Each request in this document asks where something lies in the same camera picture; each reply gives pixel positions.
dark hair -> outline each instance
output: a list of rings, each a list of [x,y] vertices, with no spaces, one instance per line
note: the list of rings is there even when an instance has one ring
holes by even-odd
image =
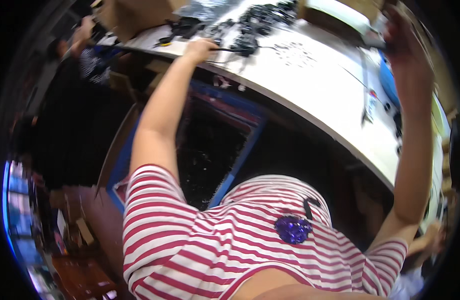
[[[58,53],[58,45],[62,41],[61,38],[54,39],[48,46],[47,46],[47,59],[48,61],[52,62],[55,60],[60,59],[60,55]]]
[[[24,116],[19,119],[14,127],[11,144],[13,152],[17,155],[31,153],[35,139],[35,126],[32,125],[34,116]]]

person in striped shirt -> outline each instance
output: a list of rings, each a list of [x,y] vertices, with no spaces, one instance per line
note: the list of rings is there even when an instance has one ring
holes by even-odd
[[[405,134],[394,207],[362,253],[332,228],[327,204],[298,179],[264,175],[199,211],[179,187],[175,134],[198,63],[218,48],[188,44],[148,101],[132,146],[124,278],[138,299],[373,299],[392,289],[427,204],[433,71],[394,7],[385,39]]]

striped shirt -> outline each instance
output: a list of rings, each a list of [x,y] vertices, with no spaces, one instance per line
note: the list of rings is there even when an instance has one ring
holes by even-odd
[[[106,85],[108,83],[110,78],[110,67],[104,69],[101,74],[93,75],[88,78],[92,71],[99,65],[99,63],[102,63],[102,59],[95,55],[95,51],[92,48],[83,49],[80,57],[78,58],[78,62],[83,78],[86,78],[90,82],[96,84]]]
[[[285,215],[305,218],[313,230],[301,244],[275,231]],[[407,243],[390,239],[363,254],[332,228],[323,197],[298,179],[264,175],[232,189],[220,206],[189,206],[175,178],[143,165],[130,178],[124,214],[124,278],[138,299],[230,299],[266,268],[325,291],[387,296],[401,270]]]

purple sequin patch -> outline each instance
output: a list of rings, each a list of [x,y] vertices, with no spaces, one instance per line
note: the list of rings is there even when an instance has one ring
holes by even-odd
[[[275,222],[275,229],[280,238],[289,244],[301,244],[311,232],[311,224],[302,218],[285,215]]]

workbench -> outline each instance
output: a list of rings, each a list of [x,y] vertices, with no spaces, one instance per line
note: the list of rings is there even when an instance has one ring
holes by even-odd
[[[248,6],[265,3],[272,1],[244,0],[215,24],[229,18],[238,20]],[[221,46],[228,48],[238,33],[238,26],[233,26]],[[171,45],[154,47],[158,39],[170,34],[170,27],[164,25],[146,30],[116,47],[175,58],[184,53],[188,40],[176,38]],[[218,51],[209,58],[213,62],[198,67],[251,88],[304,117],[346,147],[393,190],[398,165],[393,114],[386,113],[378,103],[373,123],[362,124],[361,120],[367,92],[364,83],[377,93],[381,102],[390,103],[371,53],[346,45],[304,20],[298,20],[292,27],[279,24],[272,34],[257,39],[262,48],[249,58]],[[98,44],[113,45],[114,40],[112,36],[104,37]],[[275,47],[289,49],[275,51]]]

